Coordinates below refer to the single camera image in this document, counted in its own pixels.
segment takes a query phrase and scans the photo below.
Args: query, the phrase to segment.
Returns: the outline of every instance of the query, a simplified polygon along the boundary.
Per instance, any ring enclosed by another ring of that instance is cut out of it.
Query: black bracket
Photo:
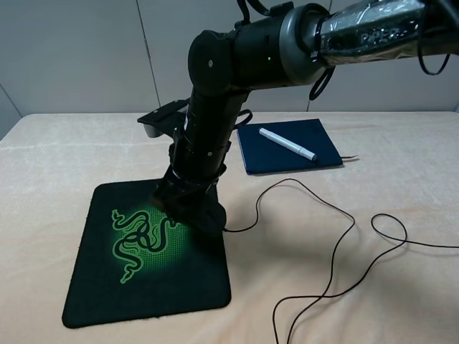
[[[173,138],[175,128],[183,126],[185,123],[188,104],[189,98],[175,100],[140,117],[137,122],[143,124],[146,134],[150,138],[157,138],[163,134]]]

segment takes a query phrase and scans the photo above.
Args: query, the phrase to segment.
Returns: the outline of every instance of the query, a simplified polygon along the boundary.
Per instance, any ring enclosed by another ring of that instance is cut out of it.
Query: robotic arm
[[[459,53],[454,1],[366,0],[330,15],[317,4],[294,8],[288,2],[268,10],[248,0],[267,17],[250,23],[245,0],[237,0],[244,19],[235,29],[203,31],[191,44],[190,99],[138,120],[150,136],[166,133],[174,139],[153,204],[207,233],[223,230],[226,213],[208,191],[226,170],[230,135],[250,92],[315,82],[313,100],[335,66],[347,63],[418,56],[427,71],[423,55]],[[186,112],[179,112],[186,105]]]

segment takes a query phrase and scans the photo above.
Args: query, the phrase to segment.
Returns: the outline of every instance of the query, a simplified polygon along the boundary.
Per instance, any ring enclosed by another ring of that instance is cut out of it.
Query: black wire
[[[244,17],[242,23],[244,25],[250,23],[250,12],[249,8],[247,7],[247,3],[245,0],[237,0],[237,5],[239,5],[239,8],[241,9],[242,16]]]
[[[248,115],[246,118],[244,118],[243,120],[241,120],[239,123],[235,124],[235,126],[233,127],[233,130],[235,129],[238,129],[240,127],[242,127],[243,125],[246,125],[247,123],[249,123],[252,118],[253,118],[253,113],[252,111],[250,110],[243,110],[239,113],[239,115],[237,115],[238,117],[239,116],[243,116],[243,115]]]
[[[422,56],[422,36],[424,35],[424,28],[425,28],[425,21],[427,18],[427,15],[429,13],[429,2],[426,2],[424,11],[422,13],[422,17],[419,23],[419,26],[417,28],[417,59],[419,60],[419,64],[421,66],[422,71],[427,74],[427,75],[439,75],[446,67],[448,64],[448,61],[450,60],[450,54],[447,54],[445,57],[445,60],[443,61],[442,67],[438,70],[438,72],[431,72],[429,71],[424,63],[424,57]]]
[[[312,86],[311,91],[309,92],[309,100],[316,100],[318,96],[322,94],[323,90],[325,90],[325,87],[327,87],[330,82],[330,79],[335,72],[335,68],[336,67],[327,68],[323,71],[323,74],[314,83],[314,86]]]
[[[340,292],[338,294],[335,294],[335,295],[327,295],[326,293],[328,292],[328,290],[330,289],[330,286],[331,286],[331,283],[333,281],[333,269],[334,269],[334,261],[335,261],[335,256],[336,256],[336,251],[338,250],[338,247],[339,247],[339,244],[341,243],[341,241],[344,239],[344,237],[351,231],[351,229],[354,228],[355,224],[356,224],[356,219],[349,213],[347,213],[346,211],[338,208],[337,206],[334,206],[333,204],[330,204],[329,202],[327,201],[324,201],[321,197],[319,197],[316,193],[314,193],[312,190],[309,189],[309,187],[307,187],[306,185],[304,185],[303,183],[301,183],[299,180],[297,179],[294,179],[294,178],[286,178],[286,179],[283,179],[282,181],[279,181],[277,183],[274,183],[273,185],[271,185],[270,187],[268,187],[266,190],[264,190],[260,196],[258,197],[256,203],[255,203],[255,210],[256,210],[256,220],[255,220],[255,223],[251,226],[248,226],[247,228],[244,228],[244,229],[239,229],[239,230],[228,230],[228,229],[225,229],[225,231],[227,232],[230,232],[230,233],[240,233],[242,231],[247,231],[251,228],[253,228],[257,223],[258,223],[258,219],[259,219],[259,213],[258,213],[258,206],[259,206],[259,203],[260,203],[260,200],[261,198],[263,197],[263,195],[265,195],[270,189],[274,188],[275,186],[283,183],[284,181],[295,181],[296,183],[299,183],[304,189],[306,189],[310,194],[312,194],[314,197],[316,197],[320,202],[322,202],[323,204],[326,204],[327,206],[330,206],[332,209],[335,209],[337,210],[338,212],[340,212],[341,214],[343,214],[344,216],[347,216],[348,218],[350,218],[350,220],[352,220],[352,223],[351,225],[348,227],[348,229],[340,236],[339,240],[337,241],[337,243],[335,244],[335,247],[333,248],[333,253],[331,255],[331,268],[330,268],[330,278],[328,279],[328,284],[325,288],[325,290],[322,292],[322,294],[320,295],[294,295],[294,296],[288,296],[288,297],[284,297],[283,299],[279,300],[278,303],[276,303],[274,309],[273,309],[273,331],[274,331],[274,336],[275,336],[275,342],[277,344],[279,344],[279,337],[278,337],[278,331],[277,331],[277,327],[276,327],[276,324],[275,324],[275,313],[276,313],[276,310],[277,308],[279,307],[279,305],[287,300],[292,300],[292,299],[311,299],[311,298],[315,298],[316,300],[314,300],[310,305],[308,305],[306,308],[304,308],[303,310],[301,310],[301,312],[299,312],[297,314],[297,316],[295,317],[295,319],[293,320],[292,322],[292,325],[290,327],[290,330],[288,331],[288,337],[287,337],[287,344],[290,343],[290,339],[292,338],[292,334],[293,334],[293,328],[295,327],[295,324],[296,322],[298,321],[299,317],[305,313],[306,311],[308,311],[311,307],[313,307],[317,302],[319,302],[320,300],[322,299],[333,299],[333,298],[336,298],[336,297],[340,297],[340,296],[343,296],[345,295],[346,293],[350,292],[351,290],[353,290],[355,287],[357,287],[360,283],[362,283],[362,281],[365,279],[365,277],[369,274],[370,270],[372,269],[372,267],[374,266],[374,264],[380,259],[382,258],[383,256],[385,256],[386,254],[389,254],[390,252],[400,248],[401,246],[403,246],[404,244],[406,243],[410,243],[410,244],[416,244],[416,245],[420,245],[420,246],[426,246],[426,247],[437,247],[437,248],[444,248],[444,249],[459,249],[459,246],[452,246],[452,245],[436,245],[436,244],[426,244],[424,242],[415,242],[415,241],[412,241],[412,240],[408,240],[408,232],[407,232],[407,229],[405,228],[404,224],[398,219],[396,218],[395,216],[392,216],[392,215],[389,215],[389,214],[384,214],[384,213],[380,213],[380,214],[376,214],[372,217],[372,220],[371,220],[371,225],[372,225],[372,228],[373,230],[378,233],[379,235],[383,236],[383,237],[386,237],[388,239],[391,239],[391,240],[395,240],[397,242],[399,242],[398,245],[392,247],[391,249],[388,249],[387,251],[384,251],[382,252],[380,255],[378,255],[376,258],[373,259],[373,261],[370,263],[370,265],[367,267],[367,269],[365,270],[365,273],[363,273],[363,275],[360,277],[360,279],[354,283],[352,286],[350,286],[349,288],[347,288],[346,290],[344,290],[343,292]],[[390,236],[388,234],[385,234],[385,233],[382,233],[380,230],[378,230],[375,225],[374,225],[374,220],[381,217],[381,216],[385,216],[385,217],[389,217],[391,219],[394,219],[396,222],[399,223],[399,225],[403,228],[403,232],[404,232],[404,238],[403,239],[400,239],[400,238],[396,238],[394,236]]]
[[[263,4],[259,0],[247,0],[250,6],[257,11],[262,16],[270,16],[271,12],[269,9],[263,6]]]

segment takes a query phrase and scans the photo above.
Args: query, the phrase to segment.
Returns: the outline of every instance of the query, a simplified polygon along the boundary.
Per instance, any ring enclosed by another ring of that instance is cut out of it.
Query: white wall
[[[263,0],[266,7],[281,0]],[[295,0],[295,5],[307,0]],[[328,6],[328,0],[318,0]],[[354,3],[334,0],[332,11]],[[0,81],[22,115],[147,112],[190,95],[187,57],[204,29],[228,32],[236,0],[0,0]],[[435,69],[442,57],[426,59]],[[439,77],[416,59],[339,66],[310,110],[452,110],[459,59]],[[310,87],[253,92],[253,110],[305,110]]]
[[[13,128],[21,116],[0,86],[0,140]]]
[[[0,0],[0,47],[23,115],[158,106],[135,0]]]
[[[140,0],[146,38],[162,103],[188,97],[188,49],[202,30],[228,32],[242,15],[236,0]],[[264,0],[266,7],[280,0]],[[309,1],[296,0],[295,5]],[[334,0],[338,11],[356,0]],[[319,1],[328,7],[328,1]],[[432,70],[443,57],[427,58]],[[438,77],[424,75],[416,59],[338,66],[330,84],[310,110],[452,110],[459,102],[459,58],[452,57]],[[305,110],[310,87],[256,91],[252,110]]]

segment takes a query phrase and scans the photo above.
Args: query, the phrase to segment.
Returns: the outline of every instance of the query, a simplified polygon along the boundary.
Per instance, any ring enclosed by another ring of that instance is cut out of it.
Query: white pen
[[[282,147],[297,153],[299,156],[303,156],[304,158],[307,158],[311,161],[316,161],[317,159],[317,155],[313,152],[307,150],[304,147],[301,147],[300,145],[297,145],[296,143],[293,143],[292,141],[287,140],[286,138],[283,138],[282,136],[279,136],[278,134],[274,134],[273,132],[264,128],[260,128],[258,132],[265,136],[268,140],[276,142],[278,145],[281,145]]]

